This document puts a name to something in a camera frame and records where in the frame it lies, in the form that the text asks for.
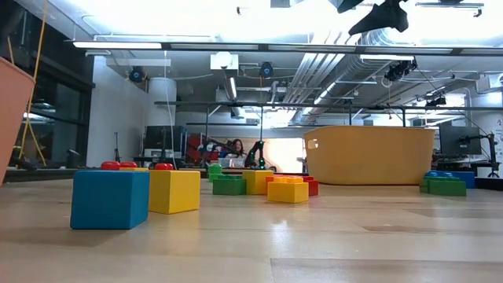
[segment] blue foam block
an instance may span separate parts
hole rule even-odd
[[[149,216],[150,173],[77,171],[72,229],[132,229]]]
[[[466,189],[475,189],[475,172],[470,171],[430,171],[426,174],[433,177],[454,177],[466,184]]]

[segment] yellow cable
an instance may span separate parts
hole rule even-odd
[[[44,31],[46,30],[46,18],[47,18],[47,3],[49,0],[44,1],[44,14],[42,16],[42,28],[40,30],[40,38],[39,38],[39,50],[37,51],[37,57],[35,58],[35,73],[33,75],[33,81],[35,82],[35,85],[37,83],[37,76],[39,74],[39,64],[40,64],[40,53],[42,52],[42,42],[44,39]],[[31,96],[30,100],[28,101],[28,110],[26,111],[26,125],[24,125],[24,131],[23,131],[23,139],[21,140],[21,150],[19,152],[18,158],[21,158],[21,155],[23,154],[24,151],[24,143],[26,142],[26,133],[28,131],[28,127],[30,126],[30,111],[31,111],[31,101],[33,100],[33,94],[35,93],[35,85],[33,86],[33,89],[31,90]],[[37,138],[35,137],[35,134],[33,133],[33,129],[31,129],[31,134],[33,136],[33,139],[35,140],[35,145],[37,149],[39,150],[39,154],[42,157],[42,162],[44,166],[46,166],[46,159],[42,155],[42,152],[40,152],[39,145],[37,144]]]
[[[14,64],[14,53],[13,53],[13,45],[10,44],[10,36],[7,36],[7,44],[9,45],[9,54],[10,54],[10,62]]]

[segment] orange planter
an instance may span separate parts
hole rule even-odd
[[[2,181],[34,85],[33,78],[27,73],[0,58],[0,129],[2,129],[0,180]]]
[[[435,130],[322,127],[304,134],[309,175],[333,185],[419,185],[431,169]]]

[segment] dark hair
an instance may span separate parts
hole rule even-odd
[[[242,156],[244,154],[243,142],[239,138],[236,138],[235,140],[233,140],[233,149],[236,149],[237,142],[239,142],[241,144],[241,150],[239,151],[239,155]]]

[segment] woman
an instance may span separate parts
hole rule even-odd
[[[239,138],[233,141],[233,149],[239,154],[229,153],[226,158],[246,158],[246,153],[243,150],[243,142]]]

